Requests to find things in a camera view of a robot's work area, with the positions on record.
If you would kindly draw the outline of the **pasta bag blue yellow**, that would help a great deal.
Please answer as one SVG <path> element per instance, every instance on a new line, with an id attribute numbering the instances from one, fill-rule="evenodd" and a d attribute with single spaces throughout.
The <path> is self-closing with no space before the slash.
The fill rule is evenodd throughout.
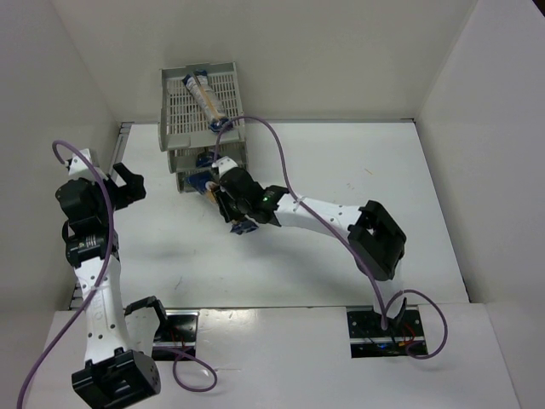
<path id="1" fill-rule="evenodd" d="M 209 75 L 205 70 L 187 74 L 182 82 L 197 104 L 204 111 L 209 129 L 218 134 L 229 122 L 226 108 L 209 84 Z"/>

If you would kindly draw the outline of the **pasta bag label side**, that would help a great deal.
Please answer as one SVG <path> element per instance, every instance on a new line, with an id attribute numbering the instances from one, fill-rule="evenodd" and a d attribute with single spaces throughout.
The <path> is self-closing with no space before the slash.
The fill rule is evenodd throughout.
<path id="1" fill-rule="evenodd" d="M 203 169 L 209 168 L 215 162 L 215 153 L 214 152 L 202 152 L 197 156 L 196 159 L 196 168 Z"/>

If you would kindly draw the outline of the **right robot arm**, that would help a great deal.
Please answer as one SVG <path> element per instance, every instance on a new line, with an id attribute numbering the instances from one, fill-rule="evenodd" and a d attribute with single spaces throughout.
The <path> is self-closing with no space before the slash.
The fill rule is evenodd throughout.
<path id="1" fill-rule="evenodd" d="M 406 309 L 402 280 L 395 276 L 404 257 L 406 235 L 384 206 L 370 200 L 364 206 L 332 204 L 292 193 L 287 187 L 262 187 L 237 165 L 212 165 L 219 187 L 215 197 L 222 215 L 231 221 L 245 217 L 262 225 L 301 228 L 339 239 L 370 280 L 381 326 L 397 323 Z"/>

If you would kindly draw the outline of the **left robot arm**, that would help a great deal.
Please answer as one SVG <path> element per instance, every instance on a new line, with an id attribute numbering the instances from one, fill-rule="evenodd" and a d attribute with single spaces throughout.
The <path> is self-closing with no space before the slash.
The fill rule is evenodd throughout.
<path id="1" fill-rule="evenodd" d="M 92 408 L 127 408 L 161 390 L 152 347 L 166 313 L 156 297 L 123 305 L 118 236 L 108 230 L 107 212 L 145 198 L 146 190 L 142 176 L 121 163 L 114 168 L 125 182 L 121 187 L 73 158 L 70 179 L 55 194 L 67 218 L 66 259 L 80 284 L 87 322 L 84 367 L 72 374 L 72 388 Z"/>

